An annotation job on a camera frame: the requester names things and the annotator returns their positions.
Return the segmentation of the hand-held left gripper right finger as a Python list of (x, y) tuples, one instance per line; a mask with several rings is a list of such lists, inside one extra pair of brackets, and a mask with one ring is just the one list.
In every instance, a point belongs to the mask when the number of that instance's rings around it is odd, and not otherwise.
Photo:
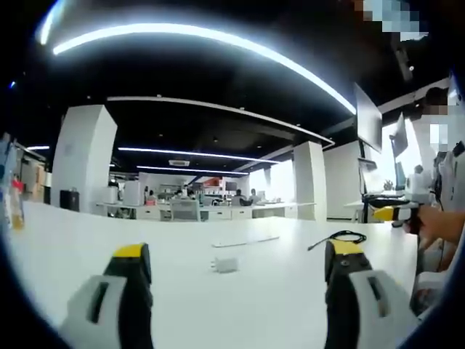
[(357, 244), (325, 246), (326, 348), (397, 348), (418, 326), (407, 292)]

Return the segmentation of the person's right hand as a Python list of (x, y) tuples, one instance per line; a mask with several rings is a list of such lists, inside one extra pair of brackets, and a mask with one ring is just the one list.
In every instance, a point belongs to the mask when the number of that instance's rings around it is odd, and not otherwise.
[(421, 206), (418, 218), (421, 221), (422, 242), (426, 245), (434, 243), (442, 235), (444, 212), (431, 206)]

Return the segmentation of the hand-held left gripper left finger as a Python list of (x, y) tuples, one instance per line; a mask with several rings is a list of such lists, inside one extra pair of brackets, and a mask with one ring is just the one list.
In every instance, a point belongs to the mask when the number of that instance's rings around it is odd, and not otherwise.
[(121, 247), (68, 300), (61, 338), (71, 348), (152, 348), (151, 284), (148, 244)]

